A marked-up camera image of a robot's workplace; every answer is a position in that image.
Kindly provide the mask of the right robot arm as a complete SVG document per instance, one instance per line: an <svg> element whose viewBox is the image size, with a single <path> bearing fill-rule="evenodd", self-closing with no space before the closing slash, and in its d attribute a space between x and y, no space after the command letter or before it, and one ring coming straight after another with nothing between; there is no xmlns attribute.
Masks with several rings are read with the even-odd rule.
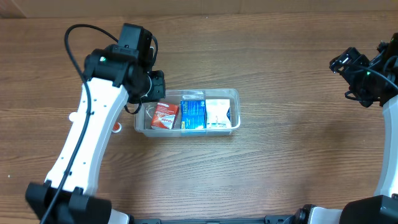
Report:
<svg viewBox="0 0 398 224"><path fill-rule="evenodd" d="M280 223L397 223L397 34L380 42L376 57L369 60L349 47L330 61L330 70L348 83L345 98L368 108L382 107L385 126L383 162L372 197L356 200L341 210L308 204Z"/></svg>

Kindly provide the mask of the dark bottle white cap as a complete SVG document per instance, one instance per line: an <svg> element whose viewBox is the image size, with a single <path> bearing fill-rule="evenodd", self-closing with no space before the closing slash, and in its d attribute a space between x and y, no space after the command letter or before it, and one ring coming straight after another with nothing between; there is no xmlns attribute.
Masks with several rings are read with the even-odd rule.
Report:
<svg viewBox="0 0 398 224"><path fill-rule="evenodd" d="M68 119L73 123L77 117L78 117L78 113L75 111L75 112L72 112L69 114Z"/></svg>

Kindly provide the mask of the white medicine box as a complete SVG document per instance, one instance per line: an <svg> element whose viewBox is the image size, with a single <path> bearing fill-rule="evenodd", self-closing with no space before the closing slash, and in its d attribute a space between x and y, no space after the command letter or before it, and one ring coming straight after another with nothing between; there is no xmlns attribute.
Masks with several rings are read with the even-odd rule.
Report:
<svg viewBox="0 0 398 224"><path fill-rule="evenodd" d="M229 99L207 99L205 103L207 128L221 129L231 127Z"/></svg>

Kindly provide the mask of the clear plastic container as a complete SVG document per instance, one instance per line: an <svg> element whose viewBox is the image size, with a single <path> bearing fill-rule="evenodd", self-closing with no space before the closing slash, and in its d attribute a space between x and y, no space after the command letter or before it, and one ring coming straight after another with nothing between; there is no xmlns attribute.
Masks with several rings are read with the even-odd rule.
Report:
<svg viewBox="0 0 398 224"><path fill-rule="evenodd" d="M180 102L191 100L207 100L207 99L229 99L230 100L230 117L231 127L221 129L182 129L181 119L182 113ZM230 135L241 124L240 118L240 102L239 93L234 88L224 89L207 89L207 90L167 90L165 98L159 103L169 103L177 105L179 112L173 129L152 129L151 122L154 116L155 103L144 103L141 110L135 118L135 130L147 137L183 137L183 136L226 136Z"/></svg>

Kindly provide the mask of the red medicine box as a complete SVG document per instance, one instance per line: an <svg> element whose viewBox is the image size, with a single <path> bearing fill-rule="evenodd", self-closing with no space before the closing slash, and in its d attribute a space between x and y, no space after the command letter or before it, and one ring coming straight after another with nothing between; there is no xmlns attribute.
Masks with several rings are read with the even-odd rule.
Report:
<svg viewBox="0 0 398 224"><path fill-rule="evenodd" d="M157 103L151 122L152 129L173 129L177 120L179 107L169 103Z"/></svg>

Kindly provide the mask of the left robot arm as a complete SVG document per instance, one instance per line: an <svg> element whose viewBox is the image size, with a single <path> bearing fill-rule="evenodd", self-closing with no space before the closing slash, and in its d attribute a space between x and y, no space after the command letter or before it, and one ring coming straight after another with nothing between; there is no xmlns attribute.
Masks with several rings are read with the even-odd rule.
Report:
<svg viewBox="0 0 398 224"><path fill-rule="evenodd" d="M165 97L164 73L153 70L159 45L147 29L125 23L119 37L90 53L76 70L82 93L70 132L41 184L25 199L41 223L133 223L109 200L96 197L104 152L116 120L128 104Z"/></svg>

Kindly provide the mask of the blue medicine box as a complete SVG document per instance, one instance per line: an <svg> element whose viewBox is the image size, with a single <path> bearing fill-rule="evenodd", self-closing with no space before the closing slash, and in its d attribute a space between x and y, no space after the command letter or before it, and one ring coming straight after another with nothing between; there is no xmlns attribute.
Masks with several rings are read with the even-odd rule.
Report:
<svg viewBox="0 0 398 224"><path fill-rule="evenodd" d="M205 100L181 101L182 129L206 128L206 104Z"/></svg>

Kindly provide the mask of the orange tube white cap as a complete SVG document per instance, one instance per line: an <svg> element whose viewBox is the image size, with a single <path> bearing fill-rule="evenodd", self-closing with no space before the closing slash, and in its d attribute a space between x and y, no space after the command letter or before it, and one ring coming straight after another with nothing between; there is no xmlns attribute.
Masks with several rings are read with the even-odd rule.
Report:
<svg viewBox="0 0 398 224"><path fill-rule="evenodd" d="M122 125L119 122L116 122L112 128L113 133L118 133L122 130Z"/></svg>

